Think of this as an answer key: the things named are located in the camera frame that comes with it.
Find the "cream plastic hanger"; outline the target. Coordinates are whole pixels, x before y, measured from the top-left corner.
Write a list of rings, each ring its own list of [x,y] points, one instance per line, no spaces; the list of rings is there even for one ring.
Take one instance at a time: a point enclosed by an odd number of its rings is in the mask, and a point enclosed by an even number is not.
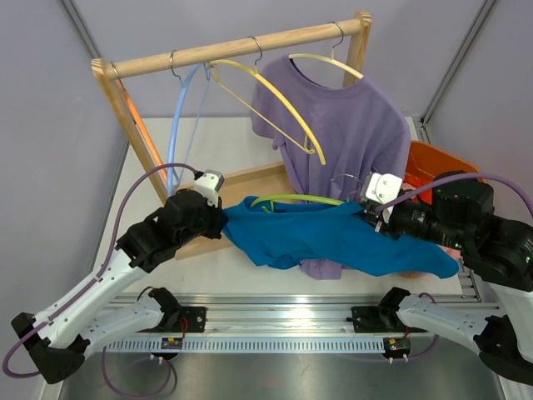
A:
[[[331,24],[334,24],[335,26],[338,27],[338,29],[339,29],[339,31],[341,33],[341,39],[340,39],[339,42],[335,43],[331,47],[331,55],[329,57],[318,55],[318,54],[301,52],[301,53],[291,53],[291,54],[288,55],[288,58],[291,59],[291,60],[293,60],[293,59],[309,59],[309,60],[316,60],[316,61],[319,61],[319,62],[322,62],[322,63],[324,62],[324,63],[330,64],[332,66],[335,66],[337,68],[340,68],[345,73],[348,73],[348,75],[350,77],[355,78],[356,80],[364,78],[364,75],[361,72],[358,72],[355,68],[350,67],[347,64],[345,64],[343,62],[339,62],[338,60],[335,59],[336,47],[343,43],[344,38],[345,38],[345,32],[344,32],[344,29],[342,28],[340,23],[332,21]]]

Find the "pink t-shirt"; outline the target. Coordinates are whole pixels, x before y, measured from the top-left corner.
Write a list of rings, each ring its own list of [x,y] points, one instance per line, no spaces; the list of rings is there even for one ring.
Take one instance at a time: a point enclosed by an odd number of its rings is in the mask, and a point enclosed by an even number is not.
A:
[[[451,259],[453,259],[455,262],[457,262],[458,264],[462,264],[462,256],[459,250],[452,249],[449,247],[443,247],[443,246],[440,246],[440,249],[445,254],[447,254]],[[423,272],[401,272],[400,275],[403,278],[418,278],[424,275],[424,273]]]

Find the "orange laundry basket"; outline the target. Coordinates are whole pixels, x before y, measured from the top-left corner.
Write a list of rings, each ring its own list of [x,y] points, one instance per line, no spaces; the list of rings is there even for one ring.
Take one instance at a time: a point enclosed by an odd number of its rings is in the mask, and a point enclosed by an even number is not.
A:
[[[432,182],[443,173],[478,173],[472,164],[427,143],[413,141],[410,146],[405,181],[414,188]]]

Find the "yellow plastic hanger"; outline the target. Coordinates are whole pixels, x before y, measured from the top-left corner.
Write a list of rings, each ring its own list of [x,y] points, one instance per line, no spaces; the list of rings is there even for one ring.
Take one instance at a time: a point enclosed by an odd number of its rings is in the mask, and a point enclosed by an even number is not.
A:
[[[259,52],[259,58],[255,60],[254,62],[254,68],[251,69],[250,67],[244,65],[241,62],[233,61],[230,59],[217,59],[213,60],[207,63],[207,66],[212,70],[212,79],[215,81],[215,83],[225,90],[227,93],[229,93],[231,96],[233,96],[238,102],[240,102],[242,105],[244,105],[249,111],[252,111],[255,115],[257,115],[263,122],[267,123],[271,128],[273,128],[275,131],[280,133],[284,138],[286,138],[289,142],[293,143],[297,148],[301,149],[305,154],[307,155],[317,155],[320,163],[322,166],[326,165],[326,157],[325,154],[321,148],[321,144],[316,139],[316,136],[310,129],[309,125],[306,123],[304,118],[301,116],[301,114],[295,109],[295,107],[292,105],[292,103],[274,86],[272,85],[267,79],[265,79],[257,69],[257,63],[259,60],[262,59],[263,56],[263,49],[262,45],[258,41],[258,39],[254,36],[249,36],[255,44],[257,45],[257,49]],[[252,78],[254,78],[261,86],[263,86],[271,95],[273,95],[278,102],[292,115],[294,120],[297,122],[297,124],[300,126],[301,130],[304,133],[303,142],[298,142],[292,135],[285,132],[283,129],[278,127],[273,121],[271,121],[269,118],[267,118],[263,113],[259,112],[256,108],[254,108],[249,102],[245,101],[242,97],[237,95],[235,92],[233,92],[229,87],[227,87],[225,84],[222,83],[219,73],[219,66],[220,65],[226,65],[230,67],[237,68],[239,70],[242,70],[243,72],[250,75]]]

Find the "orange plastic hanger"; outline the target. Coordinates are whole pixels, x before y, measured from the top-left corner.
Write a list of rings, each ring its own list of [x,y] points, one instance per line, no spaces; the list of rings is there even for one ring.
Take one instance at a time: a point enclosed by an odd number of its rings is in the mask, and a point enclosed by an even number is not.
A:
[[[114,63],[109,62],[107,65],[113,71],[113,79],[109,78],[106,82],[107,100],[143,170],[145,172],[153,170],[163,164],[162,158],[134,101],[124,87]]]

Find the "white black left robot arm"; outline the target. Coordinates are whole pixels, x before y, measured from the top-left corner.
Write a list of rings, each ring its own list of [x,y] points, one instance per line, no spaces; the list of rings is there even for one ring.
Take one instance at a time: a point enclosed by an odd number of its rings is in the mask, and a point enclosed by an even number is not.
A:
[[[221,238],[226,222],[217,190],[181,189],[118,239],[101,270],[87,275],[41,312],[18,314],[12,327],[36,366],[35,373],[49,384],[59,383],[119,338],[146,329],[173,330],[180,323],[182,306],[164,287],[122,310],[99,313],[190,241]]]

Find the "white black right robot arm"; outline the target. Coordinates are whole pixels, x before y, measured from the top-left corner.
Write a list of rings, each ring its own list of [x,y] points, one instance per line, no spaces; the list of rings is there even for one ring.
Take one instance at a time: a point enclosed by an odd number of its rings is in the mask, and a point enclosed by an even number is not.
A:
[[[464,265],[495,292],[505,315],[468,315],[394,287],[376,306],[376,320],[392,332],[415,328],[470,349],[494,373],[532,383],[532,227],[498,217],[491,182],[532,201],[511,180],[482,172],[446,172],[401,191],[402,180],[372,173],[361,190],[364,215],[377,232],[458,250]]]

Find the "blue t-shirt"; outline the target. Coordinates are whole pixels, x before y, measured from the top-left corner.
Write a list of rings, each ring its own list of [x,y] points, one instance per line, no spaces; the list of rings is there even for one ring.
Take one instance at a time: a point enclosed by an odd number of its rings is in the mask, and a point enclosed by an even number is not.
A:
[[[450,278],[459,271],[458,262],[435,244],[376,232],[356,202],[267,206],[254,199],[225,208],[223,232],[257,266],[286,270],[323,260],[375,277],[419,272]]]

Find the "green plastic hanger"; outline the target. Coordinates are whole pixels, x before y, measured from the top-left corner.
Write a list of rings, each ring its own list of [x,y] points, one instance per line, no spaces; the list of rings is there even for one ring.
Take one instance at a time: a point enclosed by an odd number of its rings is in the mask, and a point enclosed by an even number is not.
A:
[[[335,177],[331,178],[330,181],[333,183],[339,179],[344,179],[344,178],[351,179],[356,184],[355,190],[350,192],[346,198],[347,200],[349,200],[351,195],[359,192],[362,189],[362,182],[359,177],[353,174],[350,174],[350,173],[338,174]],[[258,197],[252,201],[251,208],[254,208],[260,203],[269,203],[271,205],[269,212],[274,212],[275,211],[274,202],[281,201],[281,200],[296,200],[296,201],[307,202],[307,203],[326,204],[328,206],[339,206],[343,204],[342,200],[332,199],[329,197],[322,197],[322,196],[316,196],[316,195],[310,195],[310,194],[299,194],[299,193],[288,194],[286,193],[286,194],[276,194],[276,195]]]

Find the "aluminium mounting rail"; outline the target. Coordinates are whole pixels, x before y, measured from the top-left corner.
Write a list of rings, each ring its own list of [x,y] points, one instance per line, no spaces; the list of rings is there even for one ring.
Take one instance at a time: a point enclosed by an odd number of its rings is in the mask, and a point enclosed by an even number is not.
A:
[[[374,306],[383,297],[178,294],[177,300],[207,309],[206,336],[342,336],[353,333],[351,308]]]

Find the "light blue plastic hanger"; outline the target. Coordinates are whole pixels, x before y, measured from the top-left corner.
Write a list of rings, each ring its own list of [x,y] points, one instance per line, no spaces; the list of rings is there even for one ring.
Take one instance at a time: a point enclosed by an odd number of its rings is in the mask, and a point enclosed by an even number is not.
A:
[[[197,115],[195,117],[194,126],[192,129],[191,136],[189,138],[189,143],[187,145],[185,160],[182,161],[182,163],[186,163],[190,155],[190,152],[192,150],[192,144],[193,144],[194,137],[196,134],[197,126],[199,124],[200,117],[202,116],[202,111],[206,103],[207,94],[208,94],[208,90],[209,90],[210,82],[211,82],[211,69],[207,66],[206,63],[195,64],[191,67],[187,76],[185,78],[181,78],[181,76],[174,71],[173,62],[174,62],[174,51],[171,52],[171,55],[169,57],[169,63],[171,67],[171,73],[175,78],[179,80],[181,89],[178,95],[177,104],[176,104],[175,111],[172,117],[171,132],[170,132],[170,137],[168,141],[168,150],[167,150],[167,162],[168,163],[174,163],[176,161],[177,139],[178,139],[178,133],[179,133],[180,119],[182,117],[182,110],[184,108],[184,105],[187,99],[187,94],[192,84],[192,80],[196,76],[196,74],[200,71],[200,69],[203,70],[204,78],[206,81],[206,85],[205,85],[205,88],[202,94],[202,100],[200,101],[199,108],[197,109]]]

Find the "purple t-shirt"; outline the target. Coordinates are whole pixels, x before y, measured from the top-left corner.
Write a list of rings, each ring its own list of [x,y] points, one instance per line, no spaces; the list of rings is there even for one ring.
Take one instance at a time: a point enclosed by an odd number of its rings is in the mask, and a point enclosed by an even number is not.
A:
[[[288,56],[268,63],[262,76],[307,123],[326,161],[297,147],[305,137],[295,118],[262,84],[252,98],[252,131],[279,150],[293,190],[357,200],[371,173],[403,177],[411,145],[405,117],[368,77],[351,86],[328,88],[306,77]]]

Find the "wooden clothes rack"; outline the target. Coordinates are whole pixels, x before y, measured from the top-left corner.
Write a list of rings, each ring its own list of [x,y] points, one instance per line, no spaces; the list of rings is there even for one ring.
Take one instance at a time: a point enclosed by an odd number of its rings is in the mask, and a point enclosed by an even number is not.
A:
[[[339,22],[344,29],[345,37],[350,36],[349,52],[345,64],[361,73],[364,63],[368,39],[371,31],[371,14],[358,12],[353,19]],[[341,33],[331,22],[312,27],[275,32],[259,36],[263,52],[279,48],[288,48],[306,43],[320,42],[327,39],[339,38]],[[229,42],[221,42],[202,47],[194,47],[174,52],[174,67],[186,67],[196,63],[210,62],[217,59],[230,59],[237,56],[259,53],[257,45],[251,38],[243,38]],[[148,73],[171,70],[169,57],[171,53],[162,53],[149,57],[117,62],[115,65],[120,78],[130,78]],[[103,58],[91,61],[93,76],[105,93],[107,80],[113,79],[113,71]],[[345,72],[343,86],[355,83],[357,80]],[[266,166],[235,172],[227,177],[225,187],[222,188],[224,200],[230,200],[230,205],[237,204],[244,195],[259,189],[258,194],[274,194],[274,190],[290,190],[289,179],[281,162]],[[176,253],[175,259],[182,260],[229,248],[228,239],[209,240],[199,239],[198,242],[186,245]]]

